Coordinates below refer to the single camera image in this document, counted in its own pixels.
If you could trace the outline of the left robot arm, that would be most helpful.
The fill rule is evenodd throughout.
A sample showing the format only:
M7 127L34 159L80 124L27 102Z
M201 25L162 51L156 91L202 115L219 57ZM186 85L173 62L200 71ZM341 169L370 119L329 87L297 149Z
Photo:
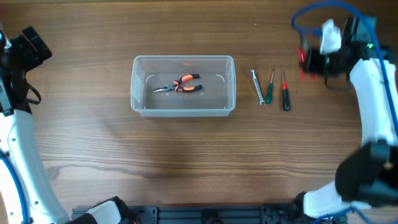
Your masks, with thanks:
M13 39L1 34L1 195L8 222L139 223L119 197L71 219L55 195L37 149L30 108L42 98L26 78L27 72L51 56L33 27Z

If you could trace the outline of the green handled screwdriver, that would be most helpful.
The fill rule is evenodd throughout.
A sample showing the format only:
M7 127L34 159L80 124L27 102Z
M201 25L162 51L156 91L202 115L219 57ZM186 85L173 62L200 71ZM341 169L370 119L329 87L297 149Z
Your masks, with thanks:
M272 101L272 93L273 93L273 87L274 87L274 74L275 74L275 70L272 71L271 74L271 80L270 83L268 85L268 89L267 89L267 94L266 94L266 99L265 99L265 103L268 105L271 103Z

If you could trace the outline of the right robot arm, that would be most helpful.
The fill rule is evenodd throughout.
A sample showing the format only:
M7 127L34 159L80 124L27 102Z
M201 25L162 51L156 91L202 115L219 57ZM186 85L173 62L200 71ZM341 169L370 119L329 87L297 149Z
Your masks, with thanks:
M397 87L393 50L376 42L375 17L352 16L339 28L332 19L315 30L319 47L299 32L302 71L347 76L361 117L361 145L325 186L296 199L294 220L339 220L346 212L397 205Z

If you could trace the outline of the clear plastic container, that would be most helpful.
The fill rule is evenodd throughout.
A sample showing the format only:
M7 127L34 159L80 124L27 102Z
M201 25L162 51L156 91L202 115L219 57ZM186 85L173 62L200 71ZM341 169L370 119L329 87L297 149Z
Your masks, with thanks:
M131 108L143 117L223 117L236 107L229 55L140 55L131 76Z

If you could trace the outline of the red handled snips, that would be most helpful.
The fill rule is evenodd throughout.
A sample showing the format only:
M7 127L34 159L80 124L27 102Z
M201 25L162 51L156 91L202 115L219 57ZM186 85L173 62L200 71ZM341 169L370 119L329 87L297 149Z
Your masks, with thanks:
M317 75L313 72L310 66L315 63L315 58L318 55L318 49L313 48L308 44L303 32L299 32L298 34L300 37L300 47L298 48L300 79L304 80L305 75L309 74L310 79L315 81L317 79Z

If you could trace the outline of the red black handled screwdriver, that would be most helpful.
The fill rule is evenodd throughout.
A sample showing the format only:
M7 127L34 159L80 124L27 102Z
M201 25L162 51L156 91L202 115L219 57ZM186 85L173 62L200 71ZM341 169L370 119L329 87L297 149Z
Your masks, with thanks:
M284 111L290 110L289 89L285 80L285 72L281 72L282 76L282 108Z

